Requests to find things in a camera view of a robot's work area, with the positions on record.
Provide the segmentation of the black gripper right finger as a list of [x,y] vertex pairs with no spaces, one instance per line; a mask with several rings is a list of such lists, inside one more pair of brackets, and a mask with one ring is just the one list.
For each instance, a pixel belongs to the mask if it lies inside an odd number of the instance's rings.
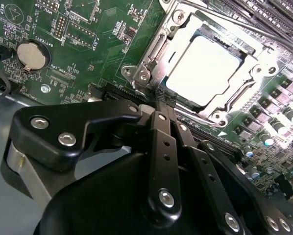
[[204,225],[211,235],[293,235],[293,225],[238,170],[216,145],[196,142],[187,125],[177,121],[175,98],[165,98],[182,155],[198,178]]

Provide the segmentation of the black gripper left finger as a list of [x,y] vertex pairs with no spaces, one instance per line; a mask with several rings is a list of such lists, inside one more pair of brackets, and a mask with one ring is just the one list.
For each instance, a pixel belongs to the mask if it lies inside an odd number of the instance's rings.
[[18,110],[10,129],[10,153],[32,173],[18,170],[44,211],[63,188],[129,154],[149,161],[142,213],[151,222],[181,216],[177,140],[165,103],[146,113],[130,100],[35,106]]

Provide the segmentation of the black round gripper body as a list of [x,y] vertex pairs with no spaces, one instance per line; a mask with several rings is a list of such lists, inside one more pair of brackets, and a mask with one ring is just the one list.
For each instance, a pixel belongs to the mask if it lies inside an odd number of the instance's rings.
[[168,228],[157,228],[142,213],[149,161],[129,154],[60,190],[40,220],[39,235],[217,235],[195,176],[179,168],[182,213]]

